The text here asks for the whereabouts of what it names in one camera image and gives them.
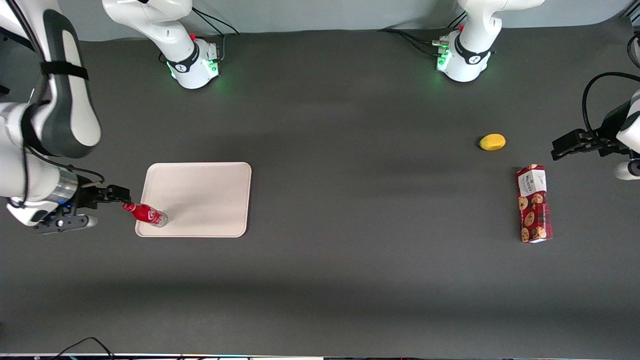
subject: black cable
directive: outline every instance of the black cable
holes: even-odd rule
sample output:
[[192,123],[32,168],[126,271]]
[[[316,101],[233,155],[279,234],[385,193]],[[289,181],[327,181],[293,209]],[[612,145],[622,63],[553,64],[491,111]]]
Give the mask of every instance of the black cable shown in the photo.
[[465,19],[467,18],[467,14],[465,14],[465,16],[462,17],[462,19],[460,19],[454,26],[453,28],[457,28],[458,25],[460,25]]
[[618,76],[621,78],[631,79],[640,82],[640,76],[635,76],[631,74],[626,74],[624,72],[603,72],[600,75],[596,75],[587,86],[584,88],[584,92],[582,93],[582,119],[584,120],[584,126],[587,128],[587,132],[594,139],[596,144],[598,144],[603,149],[609,149],[608,145],[605,145],[599,136],[596,136],[595,132],[591,128],[591,124],[589,123],[589,117],[587,116],[587,95],[589,95],[589,90],[593,86],[593,84],[598,81],[598,79],[604,78],[606,76]]
[[206,21],[206,23],[207,23],[207,24],[209,24],[212,28],[214,28],[214,29],[215,29],[215,30],[220,34],[220,36],[221,36],[221,37],[225,37],[225,34],[223,34],[223,33],[222,33],[222,31],[220,31],[218,28],[216,28],[216,26],[215,26],[214,24],[211,24],[211,22],[210,22],[209,20],[205,19],[205,17],[204,17],[204,16],[202,16],[199,12],[195,12],[195,13],[196,13],[196,15],[198,15],[202,20]]
[[14,204],[10,197],[6,198],[7,204],[9,204],[11,207],[15,209],[23,208],[24,203],[27,201],[27,198],[29,197],[29,170],[27,170],[28,169],[27,149],[24,146],[24,144],[22,145],[22,168],[24,169],[24,189],[23,189],[24,198],[20,202],[18,202],[18,204]]
[[403,39],[407,40],[409,42],[409,44],[411,44],[411,46],[413,46],[414,48],[416,48],[416,50],[420,51],[423,54],[427,54],[427,55],[433,55],[434,53],[426,51],[425,49],[421,48],[418,46],[418,44],[416,44],[415,42],[413,42],[413,38],[415,38],[413,35],[405,33],[404,31],[399,31],[399,30],[395,30],[395,29],[380,29],[378,31],[384,32],[384,33],[393,33],[393,34],[398,34],[400,35]]
[[234,33],[236,33],[236,35],[240,35],[240,33],[238,32],[238,30],[236,30],[236,28],[234,28],[234,27],[233,27],[233,26],[231,26],[230,24],[227,24],[226,22],[224,22],[224,21],[222,21],[222,20],[218,19],[217,17],[213,17],[213,16],[209,15],[208,13],[205,13],[205,12],[203,12],[203,11],[200,11],[200,10],[198,10],[198,9],[196,9],[196,8],[192,8],[192,9],[193,9],[193,11],[194,11],[195,13],[199,13],[200,15],[205,15],[206,17],[208,17],[208,18],[210,18],[210,19],[213,19],[213,20],[215,20],[215,21],[219,22],[220,24],[224,24],[224,25],[228,26],[231,30],[233,30],[233,31],[234,31]]
[[421,39],[419,37],[416,37],[414,35],[411,35],[411,34],[407,33],[406,31],[402,31],[402,30],[398,30],[398,29],[380,29],[378,31],[382,31],[384,33],[398,34],[398,35],[401,35],[403,37],[408,37],[408,38],[410,38],[410,39],[412,39],[412,40],[414,40],[416,42],[419,42],[420,44],[429,44],[429,45],[431,45],[431,41],[423,40],[423,39]]
[[100,178],[100,180],[97,181],[100,184],[104,183],[104,181],[105,181],[104,176],[102,174],[100,174],[99,172],[95,172],[95,171],[92,171],[92,170],[87,170],[85,168],[75,167],[75,166],[72,166],[72,165],[62,165],[61,163],[57,163],[57,162],[55,162],[53,160],[47,159],[44,156],[40,155],[37,151],[35,151],[29,145],[27,145],[26,148],[29,149],[29,151],[31,151],[31,153],[33,155],[35,155],[38,159],[40,159],[40,160],[42,160],[42,161],[44,161],[46,163],[50,163],[51,165],[55,165],[57,167],[65,168],[65,169],[67,169],[67,170],[69,170],[71,172],[73,172],[73,171],[85,172],[87,174],[95,175],[95,176]]
[[453,19],[453,20],[449,23],[449,25],[447,25],[447,28],[450,28],[450,27],[451,27],[451,25],[453,25],[453,23],[454,23],[454,22],[456,22],[456,21],[457,21],[457,20],[458,20],[462,15],[465,15],[466,13],[467,13],[467,12],[462,11],[462,12],[460,13],[460,15],[458,15],[455,19]]
[[636,34],[634,34],[634,36],[632,36],[632,37],[629,39],[629,42],[627,42],[627,56],[629,56],[629,58],[631,59],[631,62],[632,62],[632,63],[634,63],[634,65],[635,65],[636,67],[639,67],[639,68],[640,68],[640,62],[638,62],[637,56],[634,56],[634,55],[631,53],[631,48],[632,48],[632,47],[634,48],[634,50],[633,50],[633,51],[634,51],[634,53],[636,52],[636,49],[635,49],[635,47],[634,47],[634,42],[636,42],[635,40],[637,40],[638,38],[640,38],[640,33],[636,33]]
[[100,346],[104,349],[104,351],[107,353],[107,355],[109,356],[109,358],[110,358],[111,360],[114,360],[114,357],[115,357],[115,356],[113,355],[113,353],[111,352],[111,350],[109,350],[106,346],[104,346],[104,344],[103,344],[103,343],[101,343],[101,342],[100,342],[100,340],[98,340],[98,339],[94,338],[93,336],[89,336],[88,338],[84,338],[84,339],[82,339],[82,340],[78,341],[77,343],[75,343],[75,344],[73,344],[73,345],[71,345],[71,346],[69,346],[69,347],[65,348],[65,349],[64,349],[64,350],[62,350],[58,355],[54,356],[54,357],[52,358],[52,360],[53,360],[53,359],[57,359],[57,358],[59,358],[60,356],[62,356],[62,354],[64,354],[65,352],[67,352],[70,348],[72,348],[72,347],[76,347],[76,346],[78,346],[78,345],[80,345],[80,344],[84,343],[84,342],[85,342],[85,341],[87,341],[87,340],[93,340],[93,341],[95,341],[96,343],[98,343],[98,345],[100,345]]

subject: red bottle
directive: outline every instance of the red bottle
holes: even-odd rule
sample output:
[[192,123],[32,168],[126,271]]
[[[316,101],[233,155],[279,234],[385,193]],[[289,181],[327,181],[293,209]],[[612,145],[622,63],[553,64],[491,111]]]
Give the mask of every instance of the red bottle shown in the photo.
[[166,225],[168,217],[162,211],[158,211],[147,204],[135,204],[133,202],[125,202],[122,208],[130,212],[134,218],[148,222],[155,227]]

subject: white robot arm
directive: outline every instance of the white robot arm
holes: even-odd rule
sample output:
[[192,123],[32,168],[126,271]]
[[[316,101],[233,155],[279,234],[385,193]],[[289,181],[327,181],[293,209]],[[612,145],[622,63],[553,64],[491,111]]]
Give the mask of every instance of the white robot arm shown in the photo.
[[[217,47],[192,38],[176,21],[191,11],[191,0],[103,0],[103,5],[116,22],[156,43],[185,88],[199,88],[218,75]],[[56,0],[0,0],[0,30],[32,47],[45,75],[34,102],[0,103],[0,196],[18,221],[39,233],[91,227],[97,219],[77,209],[131,198],[126,188],[98,188],[104,178],[95,172],[47,158],[81,158],[100,141],[76,31]]]
[[[621,73],[609,72],[598,75],[587,85],[585,93],[599,78],[608,75],[619,76]],[[583,114],[586,114],[586,102],[582,102]],[[553,160],[578,152],[591,152],[597,150],[600,156],[622,154],[629,160],[622,161],[614,168],[614,175],[621,180],[640,179],[640,90],[632,96],[631,100],[611,110],[597,129],[585,125],[587,129],[575,129],[553,141]]]
[[545,0],[458,0],[467,12],[464,30],[454,30],[440,37],[436,45],[440,58],[436,69],[462,83],[472,81],[486,68],[490,48],[502,29],[502,19],[496,12],[523,10],[544,3]]
[[[30,42],[45,74],[35,102],[0,103],[0,195],[8,198],[7,209],[17,220],[37,225],[86,182],[43,155],[86,156],[100,141],[100,124],[76,32],[56,1],[1,0],[0,27]],[[86,227],[95,219],[69,218],[65,225],[71,226],[58,229],[75,222]]]
[[191,0],[102,0],[119,24],[151,39],[167,60],[173,78],[187,89],[201,88],[219,74],[218,48],[192,39],[177,20],[191,12]]

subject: beige tray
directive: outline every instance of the beige tray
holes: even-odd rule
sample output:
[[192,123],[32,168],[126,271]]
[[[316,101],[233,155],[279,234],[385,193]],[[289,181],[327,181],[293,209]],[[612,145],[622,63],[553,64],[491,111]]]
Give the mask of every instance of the beige tray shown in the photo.
[[251,166],[247,163],[158,163],[147,170],[141,202],[167,214],[163,227],[136,222],[154,238],[237,238],[246,231]]

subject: gray table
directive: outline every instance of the gray table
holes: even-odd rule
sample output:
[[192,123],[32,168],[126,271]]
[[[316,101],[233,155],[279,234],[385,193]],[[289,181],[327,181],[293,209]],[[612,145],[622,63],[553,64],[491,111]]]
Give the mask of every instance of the gray table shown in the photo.
[[[386,33],[243,35],[194,91],[151,42],[83,43],[104,134],[74,164],[138,198],[153,163],[247,161],[249,230],[139,238],[103,206],[95,229],[42,237],[2,211],[4,350],[97,336],[115,352],[639,357],[640,183],[613,178],[621,157],[549,154],[591,77],[637,73],[630,35],[507,29],[469,84]],[[594,121],[636,88],[602,80]],[[480,151],[493,132],[507,146]],[[518,239],[530,163],[547,166],[556,236],[537,245]]]

